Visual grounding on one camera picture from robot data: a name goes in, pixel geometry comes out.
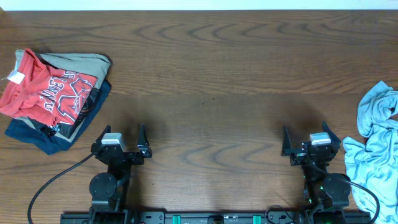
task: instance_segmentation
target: wooden table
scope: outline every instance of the wooden table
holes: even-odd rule
[[[112,92],[67,152],[47,156],[3,133],[0,116],[0,222],[27,223],[32,196],[80,161],[103,128],[130,148],[140,123],[154,156],[134,167],[136,208],[266,210],[299,208],[300,167],[281,157],[282,127],[304,141],[321,121],[343,139],[363,140],[356,108],[379,80],[398,88],[398,12],[2,12],[0,72],[16,49],[109,56]],[[1,91],[7,81],[0,82]],[[345,172],[344,150],[330,172]],[[90,159],[49,185],[35,223],[85,212],[88,185],[106,166]],[[357,209],[350,199],[349,209]]]

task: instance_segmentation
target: white tag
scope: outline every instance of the white tag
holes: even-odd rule
[[[21,72],[13,70],[8,76],[7,79],[16,83],[16,84],[21,84],[23,79],[25,78],[25,75],[22,74]]]

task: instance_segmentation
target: stack of clothes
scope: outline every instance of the stack of clothes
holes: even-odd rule
[[[111,85],[105,76],[111,62],[98,54],[36,54],[31,49],[17,50],[16,58],[0,99],[0,112],[13,117],[6,135],[48,155],[66,151],[108,97]]]

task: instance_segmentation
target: white wall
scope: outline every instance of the white wall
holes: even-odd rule
[[[5,11],[398,9],[398,0],[0,0]]]

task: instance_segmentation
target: wire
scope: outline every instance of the wire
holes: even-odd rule
[[[62,176],[63,174],[66,174],[67,172],[73,170],[74,168],[82,165],[82,163],[86,162],[91,156],[94,156],[93,153],[91,153],[89,156],[87,156],[86,158],[84,158],[82,161],[76,163],[75,165],[69,167],[68,169],[62,171],[61,173],[57,174],[55,177],[51,178],[49,181],[47,181],[47,183],[45,183],[43,185],[43,187],[41,187],[36,194],[33,196],[32,200],[30,201],[29,207],[27,209],[27,219],[29,221],[29,224],[33,224],[32,221],[32,207],[33,207],[33,203],[35,203],[35,200],[37,199],[37,197],[39,196],[40,193],[42,193],[42,191],[49,185],[51,184],[53,181],[57,180],[60,176]]]
[[[295,223],[293,217],[290,216],[290,215],[286,212],[285,208],[282,207],[282,206],[280,206],[280,205],[271,205],[271,206],[267,209],[267,211],[266,211],[266,217],[267,217],[268,222],[270,222],[271,224],[275,224],[273,221],[269,220],[269,218],[268,218],[268,211],[269,211],[269,209],[272,208],[272,207],[279,207],[279,208],[281,208],[282,211],[284,211],[284,212],[286,213],[286,215],[292,220],[292,222],[290,222],[290,223]]]
[[[311,158],[310,158],[310,156],[309,156],[309,153],[307,153],[307,157],[308,157],[308,160],[310,161],[311,168],[315,169],[316,171],[318,171],[318,172],[320,172],[320,173],[322,173],[322,174],[325,174],[325,175],[328,175],[328,174],[329,174],[328,172],[319,169],[319,168],[312,162],[312,160],[311,160]],[[354,186],[354,187],[357,187],[357,188],[359,188],[359,189],[361,189],[361,190],[363,190],[363,191],[365,191],[365,192],[367,192],[368,194],[370,194],[370,195],[374,198],[374,201],[376,202],[376,212],[374,213],[374,216],[373,216],[372,220],[369,222],[369,224],[373,224],[373,223],[376,221],[377,217],[379,216],[379,212],[380,212],[380,202],[379,202],[379,199],[376,197],[376,195],[375,195],[373,192],[371,192],[369,189],[367,189],[366,187],[363,187],[363,186],[361,186],[361,185],[359,185],[359,184],[356,184],[356,183],[351,182],[351,181],[349,181],[349,180],[344,180],[344,179],[340,179],[340,178],[337,178],[337,179],[340,180],[340,181],[342,181],[342,182],[345,182],[345,183],[347,183],[347,184],[350,184],[350,185],[352,185],[352,186]]]

